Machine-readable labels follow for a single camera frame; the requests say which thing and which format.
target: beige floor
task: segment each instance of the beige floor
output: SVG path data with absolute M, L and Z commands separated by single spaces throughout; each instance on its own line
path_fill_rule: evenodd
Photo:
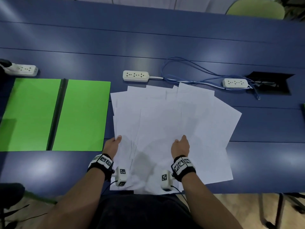
M 230 212 L 233 213 L 233 215 L 238 219 L 244 229 L 265 228 L 260 222 L 258 194 L 216 194 L 215 196 L 230 210 Z M 305 199 L 301 199 L 300 201 L 305 204 Z M 278 204 L 278 195 L 264 194 L 263 202 L 265 218 L 268 221 L 274 223 Z M 27 204 L 30 204 L 27 208 L 20 210 L 16 214 L 7 217 L 6 219 L 17 219 L 21 221 L 46 213 L 52 208 L 52 205 L 50 204 L 23 198 L 10 210 L 19 209 Z M 44 215 L 18 223 L 17 229 L 35 229 L 43 218 Z M 305 228 L 305 215 L 301 215 L 296 212 L 292 208 L 290 202 L 286 201 L 281 229 L 301 228 Z

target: black shirt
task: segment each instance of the black shirt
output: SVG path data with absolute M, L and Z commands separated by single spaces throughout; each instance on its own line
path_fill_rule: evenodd
M 102 196 L 90 229 L 116 228 L 201 228 L 177 196 L 106 195 Z

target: open green folder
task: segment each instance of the open green folder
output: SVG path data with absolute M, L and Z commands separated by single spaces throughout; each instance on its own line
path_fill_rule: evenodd
M 52 150 L 101 151 L 110 82 L 69 80 Z
M 16 78 L 0 124 L 0 151 L 46 150 L 60 79 Z

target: person's left hand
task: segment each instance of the person's left hand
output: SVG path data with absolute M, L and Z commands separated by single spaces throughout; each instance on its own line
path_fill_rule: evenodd
M 119 135 L 116 139 L 113 137 L 105 142 L 104 149 L 102 151 L 103 154 L 108 154 L 113 160 L 116 155 L 117 148 L 119 147 L 119 143 L 122 140 L 122 136 Z

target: person's left arm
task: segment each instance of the person's left arm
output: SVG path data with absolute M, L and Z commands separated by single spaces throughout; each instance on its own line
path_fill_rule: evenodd
M 118 136 L 106 141 L 103 154 L 108 154 L 113 160 L 121 139 Z M 87 228 L 97 209 L 104 180 L 102 170 L 91 168 L 52 208 L 38 229 Z

